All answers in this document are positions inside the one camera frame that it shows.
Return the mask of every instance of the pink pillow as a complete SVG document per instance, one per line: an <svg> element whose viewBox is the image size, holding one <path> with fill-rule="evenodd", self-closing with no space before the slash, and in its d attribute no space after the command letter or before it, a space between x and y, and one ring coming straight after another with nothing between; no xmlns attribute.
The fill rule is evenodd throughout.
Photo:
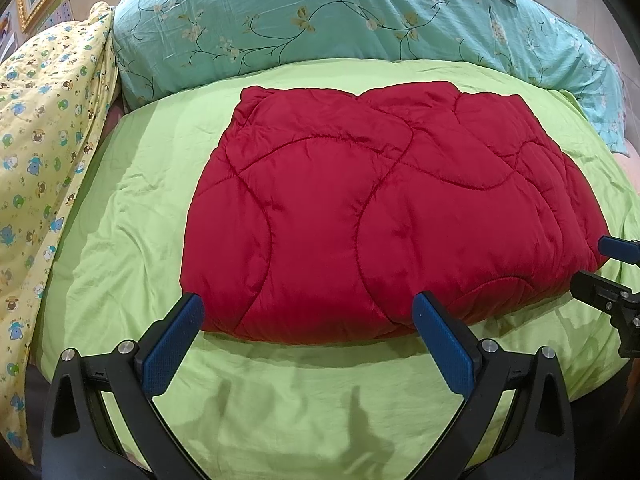
<svg viewBox="0 0 640 480"><path fill-rule="evenodd" d="M621 153L614 153L613 156L620 168L626 173L634 189L640 194L640 155L628 140L625 140L625 146L629 150L629 156Z"/></svg>
<svg viewBox="0 0 640 480"><path fill-rule="evenodd" d="M124 105L122 104L122 96L119 96L109 107L107 118L104 120L102 134L100 134L100 141L98 143L103 142L103 140L107 138L111 131L118 125L118 122L124 114L125 113Z"/></svg>

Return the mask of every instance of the floral pattern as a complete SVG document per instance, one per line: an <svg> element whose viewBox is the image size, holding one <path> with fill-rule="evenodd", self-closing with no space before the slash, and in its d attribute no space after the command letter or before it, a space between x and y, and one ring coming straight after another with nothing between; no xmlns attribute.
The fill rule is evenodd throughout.
<svg viewBox="0 0 640 480"><path fill-rule="evenodd" d="M300 60L464 60L572 92L610 148L626 150L615 67L532 0L125 0L114 44L132 108Z"/></svg>

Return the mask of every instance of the cartoon animal print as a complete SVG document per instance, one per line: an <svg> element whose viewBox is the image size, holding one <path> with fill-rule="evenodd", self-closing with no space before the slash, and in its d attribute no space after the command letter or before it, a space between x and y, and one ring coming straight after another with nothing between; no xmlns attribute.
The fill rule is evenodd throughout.
<svg viewBox="0 0 640 480"><path fill-rule="evenodd" d="M14 321L11 323L9 327L9 339L15 341L17 339L22 339L22 329L24 325L20 321Z"/></svg>
<svg viewBox="0 0 640 480"><path fill-rule="evenodd" d="M2 160L2 167L7 171L14 170L18 167L18 156L14 153L13 155L7 155Z"/></svg>
<svg viewBox="0 0 640 480"><path fill-rule="evenodd" d="M11 377L15 377L20 373L20 367L16 363L9 363L6 366L6 372L11 375Z"/></svg>
<svg viewBox="0 0 640 480"><path fill-rule="evenodd" d="M0 242L5 244L6 246L14 243L15 235L12 227L10 225L4 226L0 229Z"/></svg>
<svg viewBox="0 0 640 480"><path fill-rule="evenodd" d="M44 250L44 252L42 253L42 256L44 256L45 261L48 262L50 259L53 258L53 255L55 253L56 253L56 247L53 245L50 245Z"/></svg>
<svg viewBox="0 0 640 480"><path fill-rule="evenodd" d="M20 299L17 296L9 296L6 300L6 309L11 311L18 308Z"/></svg>
<svg viewBox="0 0 640 480"><path fill-rule="evenodd" d="M37 129L33 131L33 136L31 137L31 140L33 140L33 142L35 142L36 144L40 144L43 140L44 140L44 131L42 131L41 129Z"/></svg>
<svg viewBox="0 0 640 480"><path fill-rule="evenodd" d="M13 408L15 408L16 412L21 412L24 409L24 400L18 394L15 394L11 398L9 404L11 404Z"/></svg>
<svg viewBox="0 0 640 480"><path fill-rule="evenodd" d="M27 166L27 173L32 174L33 176L38 176L40 174L40 166L42 166L42 161L38 156L34 156Z"/></svg>
<svg viewBox="0 0 640 480"><path fill-rule="evenodd" d="M60 229L62 229L62 225L65 222L65 218L62 216L60 218L54 219L53 222L51 222L51 230L55 233L57 233L58 231L60 231Z"/></svg>
<svg viewBox="0 0 640 480"><path fill-rule="evenodd" d="M33 292L36 295L36 298L41 300L42 299L42 295L44 293L44 282L40 282L36 286L34 286L33 287Z"/></svg>
<svg viewBox="0 0 640 480"><path fill-rule="evenodd" d="M19 437L15 431L8 431L6 434L6 440L15 448L22 449L22 438Z"/></svg>
<svg viewBox="0 0 640 480"><path fill-rule="evenodd" d="M11 269L0 270L0 285L9 286L13 277Z"/></svg>

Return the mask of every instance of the wrinkled fabric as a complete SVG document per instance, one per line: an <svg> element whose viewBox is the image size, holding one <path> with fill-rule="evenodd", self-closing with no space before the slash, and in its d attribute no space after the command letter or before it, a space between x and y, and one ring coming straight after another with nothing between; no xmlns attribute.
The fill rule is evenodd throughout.
<svg viewBox="0 0 640 480"><path fill-rule="evenodd" d="M607 233L519 96L251 87L196 188L180 284L210 332L383 338L414 329L422 290L468 323L564 293Z"/></svg>

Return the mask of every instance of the green bedsheet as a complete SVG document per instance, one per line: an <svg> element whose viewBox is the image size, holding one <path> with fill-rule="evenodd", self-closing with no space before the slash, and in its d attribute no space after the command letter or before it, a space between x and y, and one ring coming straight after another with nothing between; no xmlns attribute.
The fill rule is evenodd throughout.
<svg viewBox="0 0 640 480"><path fill-rule="evenodd" d="M120 121L89 168L56 253L36 327L36 357L52 377L68 346L107 352L138 338L180 297L187 210L242 88L338 88L359 94L447 80L467 92L522 95L584 172L613 235L640 238L640 201L568 94L475 65L428 60L324 60L181 92ZM640 269L609 262L604 276L640 288ZM579 397L617 372L607 316L569 295L473 327L511 351L558 353ZM124 443L133 448L113 399ZM187 450L225 480L396 480L413 468L460 403L417 336L334 346L247 343L201 333L156 404ZM492 423L495 437L504 417ZM487 452L487 441L482 452Z"/></svg>

